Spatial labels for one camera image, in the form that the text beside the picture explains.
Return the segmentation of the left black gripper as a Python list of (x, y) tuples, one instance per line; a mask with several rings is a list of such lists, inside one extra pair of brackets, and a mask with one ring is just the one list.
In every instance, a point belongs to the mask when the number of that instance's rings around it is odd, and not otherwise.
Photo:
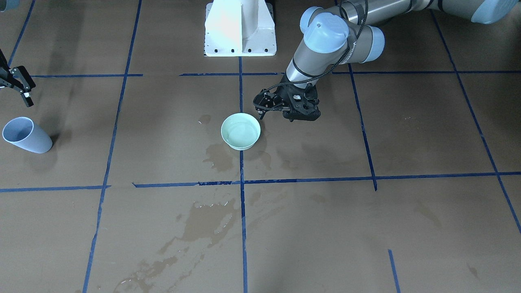
[(304, 89), (295, 85), (284, 85), (281, 89), (281, 98), (289, 107), (288, 111), (282, 112), (285, 119), (314, 122), (321, 115), (315, 85), (308, 84)]

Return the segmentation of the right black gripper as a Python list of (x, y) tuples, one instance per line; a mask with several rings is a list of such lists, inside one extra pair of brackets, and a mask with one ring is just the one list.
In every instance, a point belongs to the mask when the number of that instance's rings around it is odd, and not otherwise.
[(31, 91), (36, 87), (32, 77), (24, 66), (17, 66), (10, 69), (7, 59), (0, 50), (0, 86), (16, 89), (24, 100), (26, 107), (34, 105), (31, 98)]

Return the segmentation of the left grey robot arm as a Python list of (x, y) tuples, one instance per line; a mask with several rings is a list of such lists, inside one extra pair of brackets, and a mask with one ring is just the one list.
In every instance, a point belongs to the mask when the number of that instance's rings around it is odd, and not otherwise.
[(263, 112), (281, 111), (290, 121), (318, 119), (316, 83), (338, 65), (376, 60), (385, 48), (385, 36), (377, 23), (432, 9), (474, 23), (493, 24), (515, 5), (515, 0), (344, 0), (331, 8), (308, 8), (299, 24), (303, 39), (277, 86), (273, 104)]

